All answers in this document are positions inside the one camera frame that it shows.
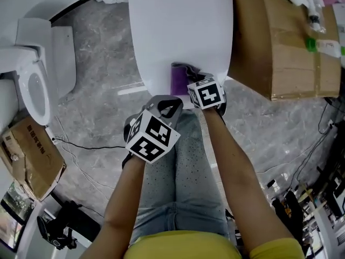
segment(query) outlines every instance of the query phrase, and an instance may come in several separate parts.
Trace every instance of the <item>jeans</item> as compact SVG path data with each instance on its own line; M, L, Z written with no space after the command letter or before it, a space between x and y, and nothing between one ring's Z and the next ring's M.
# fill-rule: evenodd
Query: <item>jeans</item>
M142 236L172 230L229 237L225 208L206 158L200 123L183 111L175 147L146 164L138 214L130 244Z

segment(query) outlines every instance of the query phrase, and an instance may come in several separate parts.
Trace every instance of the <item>yellow shirt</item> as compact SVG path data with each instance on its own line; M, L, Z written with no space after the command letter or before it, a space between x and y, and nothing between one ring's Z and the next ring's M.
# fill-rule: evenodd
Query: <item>yellow shirt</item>
M238 250L226 238L207 232L167 231L139 238L125 259L241 259ZM250 252L251 259L303 259L295 239L284 238L265 243Z

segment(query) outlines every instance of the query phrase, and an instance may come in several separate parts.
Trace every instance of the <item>wire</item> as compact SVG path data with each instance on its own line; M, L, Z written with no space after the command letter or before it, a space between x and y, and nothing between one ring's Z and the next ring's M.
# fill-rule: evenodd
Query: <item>wire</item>
M88 207L86 207L86 206L84 206L84 205L82 205L82 207L84 207L85 209L88 209L88 210L91 210L91 211L94 211L95 213L97 213L98 215L100 215L102 218L104 218L104 216L103 215L101 215L101 214L99 214L96 210L94 210L94 209L92 209L92 208L88 208Z
M317 146L314 148L314 150L316 150L317 147L319 147L319 146L321 145L321 143L325 140L326 136L327 136L327 135L325 135L325 136L323 137L323 139L320 141L320 143L317 144ZM296 179L297 179L298 182L300 182L300 181L298 180L298 177L300 176L302 170L307 166L307 163L308 163L309 159L307 160L307 162L305 163L305 165L300 169L300 171L299 171L299 173L298 173L298 175L297 175L297 177L296 177Z
M71 144L71 145L73 145L73 146L75 146L75 147L77 147L77 148L82 148L82 149L115 149L115 148L125 148L125 147L123 147L123 146L87 148L87 147L79 146L79 145L74 144L74 143L69 142L69 141L65 141L64 139L61 139L61 138L52 138L52 140L53 140L53 141L54 141L54 140L60 140L60 141L62 141L62 142L64 142L64 143Z
M298 155L297 157L295 157L293 160L289 161L289 162L284 162L282 164L279 164L279 165L275 165L275 166L272 166L270 167L269 169L263 171L263 172L257 172L256 174L266 174L268 171L272 170L272 169L275 169L275 168L278 168L282 165L285 165L285 164L289 164L293 161L295 161L297 158L301 157L302 155L304 155L304 153L309 150L310 148L312 148L313 146L315 145L315 143L312 143L308 148L306 148L303 152L300 153L300 155Z
M95 188L105 197L106 200L109 200L109 199L107 198L107 196L106 196L106 195L105 195L105 194L104 194L104 193L103 193L103 192L102 192L102 191L101 191L91 180L93 180L95 183L97 183L97 184L99 184L99 185L101 185L101 186L108 187L108 188L110 188L110 189L112 189L112 190L114 190L114 188L112 188L112 187L110 187L110 186L107 186L107 185L100 184L99 182L95 181L89 174L87 174L86 172L84 172L84 171L79 167L78 158L77 158L77 157L72 153L72 151L71 151L70 144L69 144L69 140L68 140L67 134L66 134L66 132L65 132L65 130L64 130L64 127L62 126L62 123L61 123L60 119L59 119L57 116L56 116L56 119L58 120L58 123L60 124L60 127L61 127L62 131L64 132L64 136L62 135L62 136L60 137L60 139L61 139L61 142L60 142L60 144L61 144L61 149L62 149L63 151L65 151L65 152L67 152L68 154L71 155L73 164L82 172L82 174L84 175L84 177L86 178L86 180L89 181L89 182L93 185L93 187L95 187ZM67 142L68 150L66 150L66 149L63 147L63 142Z
M328 133L327 133L326 135L321 136L321 137L318 139L318 141L315 143L313 149L308 153L307 157L304 158L304 160L302 161L301 165L298 166L297 170L293 173L292 178L291 178L291 183L290 183L290 185L289 185L289 187L288 187L287 189L289 189L289 188L291 187L291 185L292 185L292 183L293 183L293 179L294 179L294 177L295 177L295 174L299 171L299 169L300 169L303 165L304 165L303 168L307 165L307 163L308 163L309 159L312 157L314 151L315 151L316 148L324 141L324 139L326 138L327 135L328 135Z
M319 133L320 133L320 134L323 134L323 135L326 135L327 132L326 132L326 133L320 132L320 124L321 124L321 121L322 121L322 117L323 117L323 115L324 115L324 113L325 113L325 111L326 111L327 105L328 105L328 103L326 102L325 108L324 108L323 111L322 111L321 118L320 118L320 121L319 121L319 123L318 123Z
M332 104L329 104L330 106L332 106L332 107L334 107L334 108L336 108L338 111L340 111L341 113L345 113L345 111L342 111L342 110L340 110L340 107L342 106L342 103L340 103L340 106L339 107L336 107L336 106L334 106L334 105L332 105Z

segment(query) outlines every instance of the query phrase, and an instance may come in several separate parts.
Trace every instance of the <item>brown cardboard box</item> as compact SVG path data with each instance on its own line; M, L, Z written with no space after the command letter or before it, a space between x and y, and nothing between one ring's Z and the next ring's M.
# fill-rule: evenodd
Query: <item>brown cardboard box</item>
M9 171L13 177L30 197L46 198L66 166L45 128L27 117L5 132L3 140L3 147L10 154Z
M229 76L270 100L337 97L340 60L305 46L308 36L339 41L332 7L323 15L326 34L313 32L307 9L289 0L234 0Z

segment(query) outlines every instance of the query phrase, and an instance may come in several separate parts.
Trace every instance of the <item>gray marble floor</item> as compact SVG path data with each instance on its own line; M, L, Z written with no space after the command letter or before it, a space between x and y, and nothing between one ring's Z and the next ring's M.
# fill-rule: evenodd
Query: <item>gray marble floor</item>
M77 85L60 101L58 119L69 141L86 146L124 145L125 119L137 113L150 98L137 70L130 33L128 4L106 5L89 1L62 17L54 26L73 26L77 59ZM291 184L298 184L293 173L307 161L313 144L322 137L318 123L325 107L322 99L270 102L244 85L225 83L228 103L225 122L251 159L267 198L281 194ZM327 107L320 128L327 126L336 110ZM200 116L206 153L219 189L224 190L217 171L205 121ZM52 123L56 136L64 135L58 119ZM298 179L311 184L317 178L316 166L323 167L335 130L331 131L310 156ZM83 204L83 210L95 220L115 187L124 149L87 151L70 146L72 156L61 149L67 170L56 192L64 199ZM276 179L277 184L266 189Z

